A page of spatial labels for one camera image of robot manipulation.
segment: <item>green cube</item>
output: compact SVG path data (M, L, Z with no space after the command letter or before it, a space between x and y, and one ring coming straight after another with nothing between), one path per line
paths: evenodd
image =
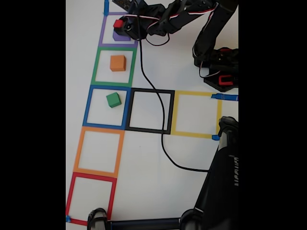
M107 103L111 108L121 104L120 98L117 92L114 92L106 97Z

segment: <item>orange cube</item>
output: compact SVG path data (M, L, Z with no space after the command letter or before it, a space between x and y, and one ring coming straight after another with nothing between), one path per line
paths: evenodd
M124 55L112 55L110 62L110 69L112 71L125 71L126 57Z

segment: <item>colored tape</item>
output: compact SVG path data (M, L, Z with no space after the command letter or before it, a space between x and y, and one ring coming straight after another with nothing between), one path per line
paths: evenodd
M220 140L220 137L218 135L212 135L212 140Z
M109 15L109 0L105 0L105 10L104 10L104 16Z
M66 222L70 223L71 222L71 217L66 215Z
M219 100L226 100L226 101L239 101L239 95L231 95L231 94L212 94L211 98L219 99Z

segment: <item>red square outline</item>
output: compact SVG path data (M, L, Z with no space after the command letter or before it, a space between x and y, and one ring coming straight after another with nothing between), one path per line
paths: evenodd
M106 177L106 176L84 174L84 173L80 173L80 172L73 172L72 173L71 186L69 188L65 215L69 214L69 209L70 209L70 206L71 206L71 198L72 198L73 188L75 186L76 177L82 177L82 178L87 178L87 179L94 179L94 180L99 180L99 181L112 182L112 188L111 188L111 194L110 194L110 200L109 200L109 207L107 208L107 219L110 220L111 215L112 215L112 208L113 208L114 194L115 194L115 187L116 187L117 179L111 178L111 177ZM79 219L71 219L71 223L87 226L87 221L79 220Z

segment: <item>black square outline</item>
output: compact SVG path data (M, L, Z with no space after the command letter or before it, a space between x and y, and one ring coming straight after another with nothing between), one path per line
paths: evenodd
M169 102L169 110L168 110L167 129L164 130L164 134L171 134L175 90L157 90L157 91L159 93L169 93L171 95L170 102ZM134 93L135 92L155 92L155 90L153 90L153 89L143 89L143 88L131 88L125 130L146 132L146 133L161 133L160 129L130 127L130 119L131 119L132 105L133 105L133 99L134 99Z

